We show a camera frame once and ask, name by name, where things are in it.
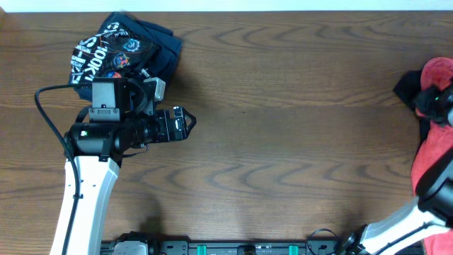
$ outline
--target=wooden table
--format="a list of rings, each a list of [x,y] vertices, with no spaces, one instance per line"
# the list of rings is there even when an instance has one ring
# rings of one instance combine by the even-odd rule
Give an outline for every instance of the wooden table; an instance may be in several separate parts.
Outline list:
[[[67,83],[78,41],[108,13],[7,14],[0,32],[0,250],[46,254],[64,189],[63,149],[36,89]],[[126,159],[104,239],[345,234],[411,198],[418,123],[392,89],[451,56],[451,13],[134,13],[184,40],[165,106],[198,124],[184,142]],[[65,132],[87,102],[42,95]]]

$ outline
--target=brown wooden surface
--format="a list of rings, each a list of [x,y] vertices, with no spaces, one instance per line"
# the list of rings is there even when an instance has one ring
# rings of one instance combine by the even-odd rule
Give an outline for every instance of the brown wooden surface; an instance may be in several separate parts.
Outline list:
[[[0,6],[0,30],[3,27],[3,21],[5,19],[5,11]]]
[[[0,33],[0,253],[46,254],[63,149],[33,102],[65,84],[72,49],[107,13],[10,13]],[[386,217],[411,197],[418,144],[398,78],[452,55],[451,13],[136,13],[184,39],[166,106],[198,124],[184,142],[126,159],[104,238],[303,239]],[[62,131],[71,89],[42,95]]]

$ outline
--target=green connector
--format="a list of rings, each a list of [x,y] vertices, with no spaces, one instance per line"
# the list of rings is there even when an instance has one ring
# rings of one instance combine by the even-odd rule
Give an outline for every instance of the green connector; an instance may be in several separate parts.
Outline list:
[[[299,255],[299,247],[297,245],[290,245],[289,255]]]
[[[198,245],[197,246],[197,255],[206,255],[207,248],[206,245]]]

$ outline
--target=white wall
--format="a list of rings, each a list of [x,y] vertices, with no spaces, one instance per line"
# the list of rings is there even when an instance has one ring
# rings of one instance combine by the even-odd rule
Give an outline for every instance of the white wall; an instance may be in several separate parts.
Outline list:
[[[0,0],[6,12],[44,11],[419,11],[453,0]]]

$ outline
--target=black cloth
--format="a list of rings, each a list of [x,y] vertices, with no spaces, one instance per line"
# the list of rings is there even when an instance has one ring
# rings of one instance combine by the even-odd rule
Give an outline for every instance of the black cloth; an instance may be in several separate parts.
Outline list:
[[[97,35],[82,40],[74,49],[69,83],[87,83],[94,77],[142,81],[158,77],[167,82],[176,70],[181,43],[169,29],[111,13]],[[76,91],[81,99],[91,101],[91,87]]]
[[[421,75],[422,70],[406,72],[394,88],[394,93],[414,112],[414,99],[420,93],[422,87],[420,82]],[[425,118],[419,118],[418,122],[420,123],[421,145],[428,138],[431,125],[430,121]]]

